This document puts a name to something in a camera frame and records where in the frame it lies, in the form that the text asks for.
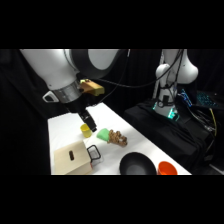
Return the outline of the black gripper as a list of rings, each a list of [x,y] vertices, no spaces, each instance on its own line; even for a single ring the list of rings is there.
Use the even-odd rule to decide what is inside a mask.
[[[95,132],[97,130],[95,121],[86,110],[87,101],[84,98],[77,98],[76,100],[67,103],[66,107],[71,113],[78,113],[82,121],[88,125],[92,132]]]

